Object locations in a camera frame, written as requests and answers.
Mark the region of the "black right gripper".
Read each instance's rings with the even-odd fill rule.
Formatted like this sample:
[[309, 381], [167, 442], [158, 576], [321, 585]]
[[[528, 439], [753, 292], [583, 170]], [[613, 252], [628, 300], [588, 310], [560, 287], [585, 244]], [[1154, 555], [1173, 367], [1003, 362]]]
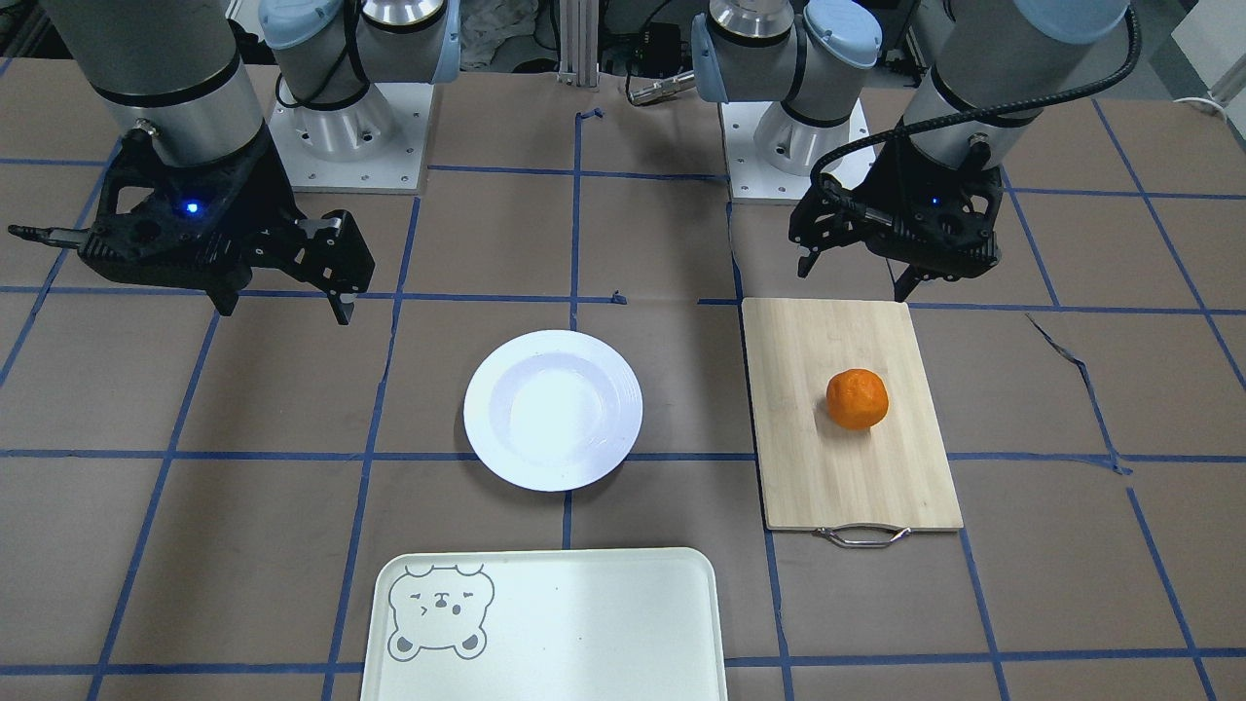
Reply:
[[375, 261], [345, 209], [298, 208], [267, 126], [206, 166], [162, 163], [156, 128], [138, 125], [105, 172], [88, 228], [9, 227], [10, 235], [69, 248], [112, 281], [206, 293], [231, 316], [253, 268], [275, 268], [325, 294], [339, 325], [366, 293]]

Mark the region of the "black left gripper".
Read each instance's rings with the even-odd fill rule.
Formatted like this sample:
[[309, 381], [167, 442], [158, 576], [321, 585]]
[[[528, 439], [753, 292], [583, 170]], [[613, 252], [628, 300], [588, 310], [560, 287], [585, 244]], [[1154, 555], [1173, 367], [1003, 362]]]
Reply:
[[974, 136], [959, 166], [947, 167], [900, 138], [883, 146], [855, 188], [820, 173], [790, 217], [797, 276], [807, 278], [824, 252], [858, 242], [905, 263], [892, 281], [895, 303], [906, 303], [922, 281], [987, 274], [1001, 263], [994, 227], [1003, 193], [1001, 169], [987, 166], [991, 154]]

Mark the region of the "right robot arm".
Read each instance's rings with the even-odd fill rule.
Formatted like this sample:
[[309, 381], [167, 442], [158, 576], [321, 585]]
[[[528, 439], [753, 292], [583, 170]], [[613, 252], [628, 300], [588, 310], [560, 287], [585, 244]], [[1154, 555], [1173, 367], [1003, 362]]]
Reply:
[[71, 249], [111, 281], [206, 293], [226, 316], [255, 268], [275, 268], [320, 289], [348, 324], [374, 258], [350, 213], [308, 217], [297, 187], [309, 166], [360, 166], [360, 186], [383, 187], [388, 157], [397, 188], [417, 187], [421, 117], [400, 100], [459, 75], [459, 1], [260, 2], [280, 70], [277, 126], [219, 2], [44, 6], [120, 125], [120, 154], [88, 227], [10, 235]]

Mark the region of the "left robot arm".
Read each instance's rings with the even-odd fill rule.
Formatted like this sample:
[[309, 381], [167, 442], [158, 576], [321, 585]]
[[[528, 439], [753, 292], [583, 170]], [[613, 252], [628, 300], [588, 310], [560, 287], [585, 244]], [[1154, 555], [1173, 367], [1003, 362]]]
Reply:
[[902, 261], [905, 301], [921, 281], [1001, 263], [1001, 166], [1050, 105], [1121, 83], [1140, 59], [1126, 1], [963, 1], [930, 73], [893, 129], [844, 136], [882, 30], [855, 1], [711, 1], [692, 22], [699, 96], [766, 102], [759, 144], [807, 181], [787, 239], [797, 275], [835, 247]]

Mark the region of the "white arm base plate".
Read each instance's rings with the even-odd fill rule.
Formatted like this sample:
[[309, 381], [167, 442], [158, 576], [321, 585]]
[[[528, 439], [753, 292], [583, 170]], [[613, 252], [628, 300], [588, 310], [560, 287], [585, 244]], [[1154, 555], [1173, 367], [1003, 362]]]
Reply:
[[721, 103], [719, 111], [733, 203], [796, 204], [820, 157], [868, 134], [860, 101], [832, 128], [797, 123], [778, 102]]
[[294, 191], [414, 195], [434, 112], [427, 83], [374, 83], [344, 108], [277, 103], [268, 125]]

